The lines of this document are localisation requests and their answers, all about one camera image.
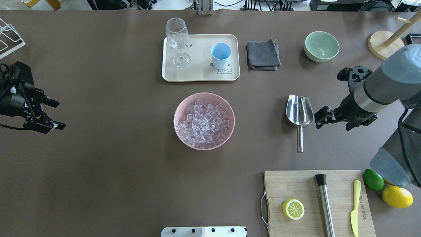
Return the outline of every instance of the serving tray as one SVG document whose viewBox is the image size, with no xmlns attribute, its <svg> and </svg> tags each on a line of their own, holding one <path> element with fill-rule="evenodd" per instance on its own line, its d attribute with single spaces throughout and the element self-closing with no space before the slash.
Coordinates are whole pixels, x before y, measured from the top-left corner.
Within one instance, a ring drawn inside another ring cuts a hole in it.
<svg viewBox="0 0 421 237">
<path fill-rule="evenodd" d="M 231 47 L 228 67 L 218 70 L 213 67 L 211 47 L 216 43 L 226 43 Z M 234 81 L 240 76 L 237 37 L 231 34 L 189 35 L 189 44 L 181 50 L 190 56 L 190 64 L 178 68 L 173 58 L 179 53 L 164 39 L 162 77 L 169 82 L 177 81 Z"/>
</svg>

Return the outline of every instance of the board handle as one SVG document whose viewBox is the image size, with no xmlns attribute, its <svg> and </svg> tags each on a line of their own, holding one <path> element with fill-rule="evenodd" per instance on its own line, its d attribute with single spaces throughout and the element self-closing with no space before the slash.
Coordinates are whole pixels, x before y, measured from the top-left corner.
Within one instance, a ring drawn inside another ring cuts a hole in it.
<svg viewBox="0 0 421 237">
<path fill-rule="evenodd" d="M 266 225 L 266 229 L 269 229 L 269 225 L 267 224 L 267 222 L 265 221 L 265 219 L 263 218 L 263 198 L 266 197 L 266 190 L 263 192 L 263 196 L 260 199 L 260 212 L 262 214 L 262 220 Z"/>
</svg>

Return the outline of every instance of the green bowl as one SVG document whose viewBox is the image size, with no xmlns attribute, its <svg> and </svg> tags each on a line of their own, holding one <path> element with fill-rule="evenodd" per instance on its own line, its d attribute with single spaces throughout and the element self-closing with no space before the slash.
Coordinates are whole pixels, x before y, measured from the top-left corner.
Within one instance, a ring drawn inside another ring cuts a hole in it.
<svg viewBox="0 0 421 237">
<path fill-rule="evenodd" d="M 339 52 L 339 43 L 335 37 L 324 31 L 311 32 L 306 37 L 304 51 L 315 62 L 326 62 Z"/>
</svg>

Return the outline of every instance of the dish rack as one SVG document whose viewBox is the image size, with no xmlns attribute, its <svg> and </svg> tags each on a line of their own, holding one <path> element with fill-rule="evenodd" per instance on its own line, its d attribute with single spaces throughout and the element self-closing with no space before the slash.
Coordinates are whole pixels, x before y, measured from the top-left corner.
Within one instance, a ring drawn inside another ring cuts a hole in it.
<svg viewBox="0 0 421 237">
<path fill-rule="evenodd" d="M 11 24 L 0 18 L 0 59 L 25 45 L 24 40 Z"/>
</svg>

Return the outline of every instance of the scoop handle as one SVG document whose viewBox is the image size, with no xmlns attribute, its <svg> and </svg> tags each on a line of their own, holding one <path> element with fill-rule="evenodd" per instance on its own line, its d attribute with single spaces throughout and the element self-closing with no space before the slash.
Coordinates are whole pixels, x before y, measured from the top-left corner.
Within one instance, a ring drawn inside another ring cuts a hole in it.
<svg viewBox="0 0 421 237">
<path fill-rule="evenodd" d="M 297 127 L 297 153 L 304 152 L 304 144 L 303 144 L 303 126 Z"/>
</svg>

